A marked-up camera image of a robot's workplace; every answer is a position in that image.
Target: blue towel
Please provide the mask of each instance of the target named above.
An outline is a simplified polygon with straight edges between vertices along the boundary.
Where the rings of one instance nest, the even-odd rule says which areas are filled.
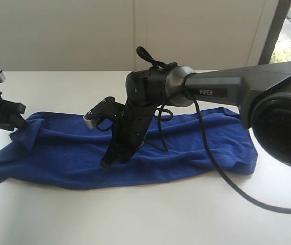
[[[257,152],[239,115],[223,107],[204,110],[202,115],[210,147],[220,165],[237,174],[253,173]],[[127,164],[116,163],[109,170],[99,163],[111,131],[87,128],[82,115],[38,112],[27,121],[27,129],[12,133],[12,142],[0,150],[0,182],[14,178],[86,190],[163,183],[214,169],[203,146],[196,114],[177,115],[162,123],[169,152],[144,144]],[[155,119],[147,137],[161,144]]]

